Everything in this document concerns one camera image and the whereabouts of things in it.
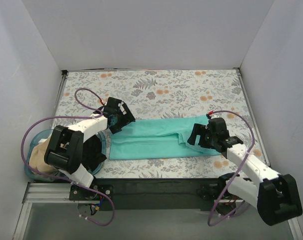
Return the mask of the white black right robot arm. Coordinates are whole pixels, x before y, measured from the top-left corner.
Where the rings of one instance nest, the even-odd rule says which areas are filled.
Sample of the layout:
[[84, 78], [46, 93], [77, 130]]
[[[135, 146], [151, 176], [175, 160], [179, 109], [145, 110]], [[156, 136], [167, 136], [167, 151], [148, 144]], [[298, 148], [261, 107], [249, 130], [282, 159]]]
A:
[[[269, 226], [299, 217], [303, 208], [295, 178], [282, 175], [250, 153], [243, 141], [230, 136], [223, 118], [211, 118], [208, 124], [194, 124], [187, 142], [202, 148], [216, 150], [238, 166], [235, 173], [219, 177], [220, 191], [212, 210], [215, 211], [222, 197], [237, 196], [255, 207], [261, 219]], [[248, 180], [239, 175], [243, 171]]]

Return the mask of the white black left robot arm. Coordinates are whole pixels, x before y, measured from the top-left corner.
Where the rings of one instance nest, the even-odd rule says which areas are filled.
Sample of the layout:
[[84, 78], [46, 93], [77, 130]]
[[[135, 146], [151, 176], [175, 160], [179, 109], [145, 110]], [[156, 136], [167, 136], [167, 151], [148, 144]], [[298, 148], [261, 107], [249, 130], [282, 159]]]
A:
[[56, 126], [49, 138], [44, 162], [71, 182], [89, 188], [94, 181], [93, 171], [107, 159], [99, 133], [110, 130], [116, 134], [135, 121], [124, 101], [110, 97], [90, 117], [69, 126]]

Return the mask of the teal t shirt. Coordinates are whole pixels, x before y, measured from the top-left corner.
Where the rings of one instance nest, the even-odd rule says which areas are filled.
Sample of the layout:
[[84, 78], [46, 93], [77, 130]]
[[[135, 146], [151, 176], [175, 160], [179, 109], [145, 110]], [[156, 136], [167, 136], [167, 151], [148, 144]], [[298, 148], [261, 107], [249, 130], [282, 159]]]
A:
[[208, 124], [206, 116], [141, 119], [110, 136], [110, 160], [146, 160], [217, 156], [214, 149], [190, 145], [194, 124]]

